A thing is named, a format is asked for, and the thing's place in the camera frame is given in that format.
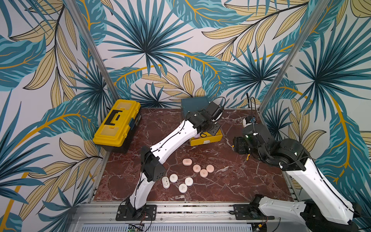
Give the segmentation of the yellow top drawer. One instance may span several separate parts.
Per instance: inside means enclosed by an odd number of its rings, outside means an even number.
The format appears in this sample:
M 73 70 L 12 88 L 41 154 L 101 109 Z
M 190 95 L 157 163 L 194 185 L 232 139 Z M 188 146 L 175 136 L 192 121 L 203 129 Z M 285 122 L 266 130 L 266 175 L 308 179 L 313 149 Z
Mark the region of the yellow top drawer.
M 191 146 L 199 146 L 219 142 L 221 141 L 222 137 L 223 134 L 221 130 L 218 130 L 218 132 L 214 136 L 210 135 L 207 132 L 205 132 L 204 134 L 199 133 L 196 136 L 192 137 L 189 141 Z

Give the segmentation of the pink round case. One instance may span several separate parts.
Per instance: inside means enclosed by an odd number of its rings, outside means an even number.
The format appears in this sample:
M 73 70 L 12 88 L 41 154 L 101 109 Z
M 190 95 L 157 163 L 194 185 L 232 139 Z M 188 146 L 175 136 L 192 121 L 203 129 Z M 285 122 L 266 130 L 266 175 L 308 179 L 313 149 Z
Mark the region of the pink round case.
M 208 171 L 206 170 L 206 169 L 201 169 L 200 170 L 200 176 L 202 177 L 202 178 L 206 178 L 207 176 L 208 176 Z
M 199 173 L 201 171 L 201 166 L 198 164 L 195 164 L 192 169 L 195 173 Z
M 207 170 L 208 173 L 213 173 L 215 168 L 214 168 L 213 165 L 209 164 L 209 165 L 206 166 L 206 170 Z

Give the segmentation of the pink oval earphone case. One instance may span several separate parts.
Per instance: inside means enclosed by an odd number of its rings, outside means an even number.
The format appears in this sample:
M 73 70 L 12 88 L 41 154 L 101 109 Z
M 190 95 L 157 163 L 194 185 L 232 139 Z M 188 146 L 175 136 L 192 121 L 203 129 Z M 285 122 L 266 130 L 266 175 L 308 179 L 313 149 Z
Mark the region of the pink oval earphone case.
M 182 164 L 183 164 L 184 166 L 191 166 L 192 163 L 193 163 L 192 159 L 183 159 L 183 160 L 182 160 Z

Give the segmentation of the teal drawer cabinet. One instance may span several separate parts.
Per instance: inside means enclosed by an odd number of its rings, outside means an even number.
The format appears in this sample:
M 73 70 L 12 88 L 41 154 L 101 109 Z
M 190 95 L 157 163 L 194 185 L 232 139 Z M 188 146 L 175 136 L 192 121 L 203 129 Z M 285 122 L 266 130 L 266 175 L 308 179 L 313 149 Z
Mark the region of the teal drawer cabinet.
M 188 112 L 199 111 L 209 105 L 206 97 L 184 98 L 181 100 L 181 110 L 183 118 L 186 117 Z

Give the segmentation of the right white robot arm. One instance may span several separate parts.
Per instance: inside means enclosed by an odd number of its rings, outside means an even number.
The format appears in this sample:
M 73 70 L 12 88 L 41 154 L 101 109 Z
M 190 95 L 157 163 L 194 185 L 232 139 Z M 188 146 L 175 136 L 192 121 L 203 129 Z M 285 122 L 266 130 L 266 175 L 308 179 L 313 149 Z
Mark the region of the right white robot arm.
M 360 205 L 340 194 L 300 142 L 290 138 L 276 141 L 264 125 L 248 123 L 242 135 L 233 139 L 233 150 L 281 169 L 310 196 L 306 201 L 290 202 L 257 194 L 245 208 L 234 205 L 237 219 L 274 217 L 303 224 L 312 232 L 358 231 L 354 219 L 360 217 Z

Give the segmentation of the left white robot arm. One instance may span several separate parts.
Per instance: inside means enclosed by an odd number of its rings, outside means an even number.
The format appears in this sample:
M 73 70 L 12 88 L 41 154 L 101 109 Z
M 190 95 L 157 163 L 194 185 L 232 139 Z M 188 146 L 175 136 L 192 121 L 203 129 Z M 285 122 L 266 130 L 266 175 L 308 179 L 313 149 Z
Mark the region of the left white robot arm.
M 133 212 L 146 204 L 155 182 L 166 173 L 163 164 L 187 140 L 199 133 L 213 130 L 218 125 L 222 110 L 209 114 L 206 110 L 190 112 L 180 125 L 163 140 L 151 147 L 141 149 L 140 177 L 134 192 L 125 200 L 125 205 Z

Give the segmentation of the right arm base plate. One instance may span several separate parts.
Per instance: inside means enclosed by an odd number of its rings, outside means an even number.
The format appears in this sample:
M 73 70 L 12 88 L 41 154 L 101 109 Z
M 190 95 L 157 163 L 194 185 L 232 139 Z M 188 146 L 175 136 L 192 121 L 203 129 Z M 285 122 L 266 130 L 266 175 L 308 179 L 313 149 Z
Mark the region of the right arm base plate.
M 233 205 L 233 209 L 229 211 L 231 215 L 234 215 L 236 220 L 273 220 L 274 216 L 264 215 L 257 206 L 251 205 Z

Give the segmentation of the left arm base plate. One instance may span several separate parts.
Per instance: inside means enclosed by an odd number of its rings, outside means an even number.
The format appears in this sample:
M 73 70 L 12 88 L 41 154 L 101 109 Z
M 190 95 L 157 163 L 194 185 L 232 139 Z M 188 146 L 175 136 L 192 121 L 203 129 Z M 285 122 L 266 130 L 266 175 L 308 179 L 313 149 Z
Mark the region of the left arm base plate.
M 116 221 L 154 221 L 157 214 L 157 205 L 145 205 L 135 210 L 131 206 L 118 207 Z

